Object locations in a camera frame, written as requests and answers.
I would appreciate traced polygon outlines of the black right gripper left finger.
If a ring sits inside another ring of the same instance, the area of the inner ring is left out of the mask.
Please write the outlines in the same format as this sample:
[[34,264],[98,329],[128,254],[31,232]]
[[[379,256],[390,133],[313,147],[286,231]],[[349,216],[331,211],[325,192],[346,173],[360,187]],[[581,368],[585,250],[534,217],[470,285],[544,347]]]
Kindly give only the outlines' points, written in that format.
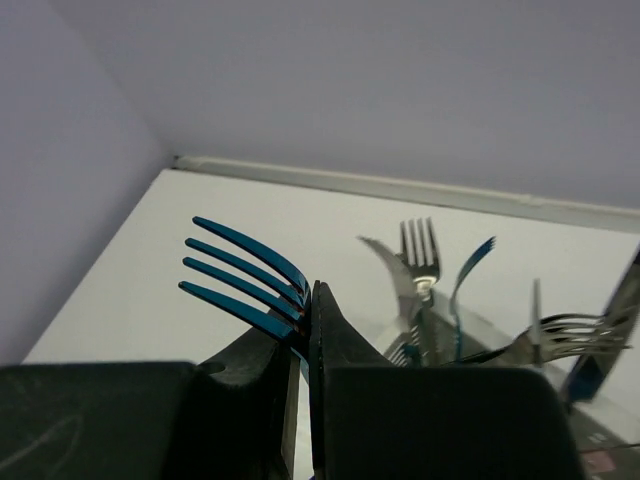
[[255,328],[200,364],[219,391],[209,408],[221,469],[237,479],[291,479],[300,360]]

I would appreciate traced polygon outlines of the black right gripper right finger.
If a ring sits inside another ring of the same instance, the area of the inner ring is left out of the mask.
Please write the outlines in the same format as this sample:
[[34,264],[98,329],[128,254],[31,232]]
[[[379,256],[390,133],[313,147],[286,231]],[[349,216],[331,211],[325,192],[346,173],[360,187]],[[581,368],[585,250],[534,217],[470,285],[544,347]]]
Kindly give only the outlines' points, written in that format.
[[317,479],[395,479],[386,415],[399,370],[345,318],[329,285],[311,297],[309,395]]

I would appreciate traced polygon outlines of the silver knife teal marbled handle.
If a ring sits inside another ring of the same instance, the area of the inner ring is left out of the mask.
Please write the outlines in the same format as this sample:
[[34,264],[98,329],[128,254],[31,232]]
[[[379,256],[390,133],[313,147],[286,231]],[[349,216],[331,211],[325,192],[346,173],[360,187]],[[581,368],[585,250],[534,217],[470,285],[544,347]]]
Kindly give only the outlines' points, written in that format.
[[604,316],[596,324],[596,339],[605,343],[594,353],[582,354],[560,388],[567,405],[591,401],[613,370],[630,340],[639,316],[639,251],[613,293]]

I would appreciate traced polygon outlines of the silver fork black riveted handle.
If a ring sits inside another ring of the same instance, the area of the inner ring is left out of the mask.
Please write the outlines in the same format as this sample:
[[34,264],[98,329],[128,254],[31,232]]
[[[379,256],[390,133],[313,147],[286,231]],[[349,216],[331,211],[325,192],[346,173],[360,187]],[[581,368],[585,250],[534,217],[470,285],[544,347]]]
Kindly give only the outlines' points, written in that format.
[[[562,358],[594,353],[597,347],[604,347],[605,343],[596,339],[598,334],[595,332],[596,324],[603,316],[564,313],[541,319],[543,365]],[[507,346],[464,357],[457,363],[461,365],[533,365],[529,332],[530,327]]]

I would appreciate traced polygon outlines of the blue iridescent fork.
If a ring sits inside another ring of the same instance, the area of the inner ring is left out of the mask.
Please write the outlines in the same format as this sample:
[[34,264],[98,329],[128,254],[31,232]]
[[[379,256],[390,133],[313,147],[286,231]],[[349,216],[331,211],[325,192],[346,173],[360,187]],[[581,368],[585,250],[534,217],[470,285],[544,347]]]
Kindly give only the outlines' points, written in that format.
[[212,289],[181,281],[178,288],[279,342],[299,358],[304,377],[309,376],[309,340],[311,334],[311,287],[304,274],[288,259],[258,240],[231,227],[195,216],[193,224],[239,247],[271,268],[263,268],[195,238],[185,245],[206,254],[252,277],[249,282],[234,273],[192,257],[182,260],[184,266],[218,280],[248,295],[269,308],[267,312]]

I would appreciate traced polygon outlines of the silver fork teal marbled handle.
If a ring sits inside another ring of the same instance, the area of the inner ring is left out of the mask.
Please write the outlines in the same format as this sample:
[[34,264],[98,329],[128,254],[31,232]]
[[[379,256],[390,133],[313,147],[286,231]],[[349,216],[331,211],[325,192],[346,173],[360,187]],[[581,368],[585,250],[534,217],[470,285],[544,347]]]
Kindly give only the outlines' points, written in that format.
[[416,293],[408,268],[380,240],[361,235],[358,236],[358,239],[377,255],[389,272],[398,305],[395,323],[400,329],[400,338],[405,345],[411,345],[415,351],[418,351],[420,341],[415,318],[420,313],[422,303]]

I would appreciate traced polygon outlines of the plain silver fork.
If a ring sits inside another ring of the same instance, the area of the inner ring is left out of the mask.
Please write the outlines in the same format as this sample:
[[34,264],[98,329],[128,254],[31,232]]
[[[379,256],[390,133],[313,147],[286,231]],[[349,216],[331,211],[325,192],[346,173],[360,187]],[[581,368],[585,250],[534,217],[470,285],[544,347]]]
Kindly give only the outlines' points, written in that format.
[[408,268],[422,304],[434,305],[433,287],[441,278],[440,252],[431,218],[400,223],[400,259]]

